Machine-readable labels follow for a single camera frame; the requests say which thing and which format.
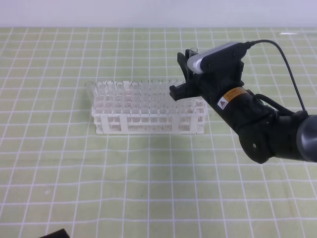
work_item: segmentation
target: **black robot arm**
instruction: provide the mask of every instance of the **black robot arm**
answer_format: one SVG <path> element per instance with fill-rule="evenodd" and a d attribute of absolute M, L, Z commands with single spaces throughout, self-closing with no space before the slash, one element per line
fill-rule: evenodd
<path fill-rule="evenodd" d="M 254 44 L 267 42 L 229 42 L 205 53 L 186 50 L 177 61 L 185 83 L 171 86 L 174 100 L 202 96 L 204 100 L 238 134 L 245 153 L 260 164 L 271 157 L 317 162 L 317 116 L 309 116 L 297 90 L 303 110 L 296 113 L 262 94 L 243 88 L 244 63 L 241 59 Z"/>

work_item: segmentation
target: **cable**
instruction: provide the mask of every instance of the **cable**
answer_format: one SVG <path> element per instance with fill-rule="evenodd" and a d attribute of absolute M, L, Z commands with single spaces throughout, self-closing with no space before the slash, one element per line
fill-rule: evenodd
<path fill-rule="evenodd" d="M 263 102 L 266 102 L 267 104 L 274 107 L 275 109 L 277 109 L 280 113 L 282 113 L 285 116 L 290 116 L 290 115 L 294 114 L 291 110 L 288 110 L 287 108 L 283 107 L 279 103 L 273 101 L 271 98 L 269 98 L 263 94 L 256 94 L 254 97 L 257 99 L 260 99 Z"/>
<path fill-rule="evenodd" d="M 295 88 L 297 97 L 298 97 L 298 99 L 299 99 L 299 102 L 300 102 L 300 104 L 301 104 L 301 106 L 302 106 L 302 109 L 303 109 L 303 111 L 306 111 L 305 106 L 304 106 L 304 103 L 303 103 L 303 100 L 302 100 L 302 97 L 301 97 L 301 95 L 300 95 L 300 93 L 299 93 L 299 91 L 298 91 L 298 88 L 297 88 L 297 85 L 296 85 L 296 82 L 295 82 L 295 79 L 294 79 L 292 70 L 291 70 L 291 68 L 290 68 L 290 66 L 289 66 L 289 64 L 288 64 L 288 61 L 287 61 L 287 59 L 286 59 L 286 56 L 285 56 L 283 50 L 281 49 L 281 47 L 280 47 L 276 42 L 270 41 L 270 40 L 251 41 L 251 42 L 246 42 L 245 44 L 248 45 L 248 49 L 249 49 L 250 47 L 252 47 L 252 46 L 254 46 L 255 44 L 258 44 L 258 43 L 270 43 L 270 44 L 274 45 L 275 47 L 277 47 L 278 51 L 281 53 L 281 55 L 282 55 L 282 57 L 283 57 L 283 60 L 284 60 L 284 62 L 285 62 L 285 64 L 286 64 L 286 67 L 287 67 L 287 70 L 288 70 L 288 72 L 289 72 L 289 75 L 291 76 L 291 80 L 292 80 L 292 82 L 293 82 L 293 85 L 294 85 L 294 88 Z"/>

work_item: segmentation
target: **test tube rack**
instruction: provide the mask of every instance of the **test tube rack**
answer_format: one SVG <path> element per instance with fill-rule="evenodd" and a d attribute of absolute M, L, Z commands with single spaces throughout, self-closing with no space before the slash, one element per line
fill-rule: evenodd
<path fill-rule="evenodd" d="M 202 134 L 207 104 L 201 97 L 175 102 L 177 81 L 86 83 L 97 134 Z"/>

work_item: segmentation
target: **warning label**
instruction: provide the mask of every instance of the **warning label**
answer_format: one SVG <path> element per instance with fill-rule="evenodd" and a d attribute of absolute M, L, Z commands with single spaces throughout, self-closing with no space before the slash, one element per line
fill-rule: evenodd
<path fill-rule="evenodd" d="M 218 102 L 218 106 L 221 109 L 224 109 L 228 104 L 228 101 L 224 99 L 224 97 L 220 98 L 219 102 Z"/>
<path fill-rule="evenodd" d="M 242 87 L 231 89 L 222 98 L 220 98 L 218 102 L 218 106 L 221 109 L 224 109 L 232 99 L 234 99 L 235 97 L 243 93 L 248 93 L 248 92 Z"/>

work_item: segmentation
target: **green cutting mat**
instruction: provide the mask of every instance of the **green cutting mat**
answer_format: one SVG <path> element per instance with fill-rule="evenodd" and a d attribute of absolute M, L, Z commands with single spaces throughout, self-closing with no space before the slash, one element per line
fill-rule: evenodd
<path fill-rule="evenodd" d="M 317 114 L 315 28 L 0 28 L 0 237 L 315 238 L 317 165 L 255 164 L 212 109 L 204 135 L 95 134 L 85 82 L 183 80 L 178 52 L 255 39 Z M 276 48 L 243 61 L 246 88 L 300 109 Z"/>

